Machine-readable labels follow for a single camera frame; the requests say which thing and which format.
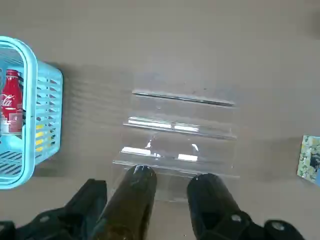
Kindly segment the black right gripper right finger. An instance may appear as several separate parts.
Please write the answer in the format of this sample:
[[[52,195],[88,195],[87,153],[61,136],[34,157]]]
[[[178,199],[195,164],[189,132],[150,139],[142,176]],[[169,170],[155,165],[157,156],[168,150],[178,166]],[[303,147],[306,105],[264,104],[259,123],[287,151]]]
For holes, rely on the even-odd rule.
[[[302,234],[283,220],[267,220],[263,226],[236,211],[225,215],[205,212],[199,218],[200,240],[303,240]]]

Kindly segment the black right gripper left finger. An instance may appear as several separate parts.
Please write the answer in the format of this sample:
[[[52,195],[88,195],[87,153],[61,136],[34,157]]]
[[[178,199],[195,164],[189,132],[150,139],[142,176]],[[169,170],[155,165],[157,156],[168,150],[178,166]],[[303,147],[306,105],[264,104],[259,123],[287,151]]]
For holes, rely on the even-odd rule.
[[[2,240],[88,240],[108,200],[107,183],[88,179],[65,206],[44,211],[16,227],[0,222]]]

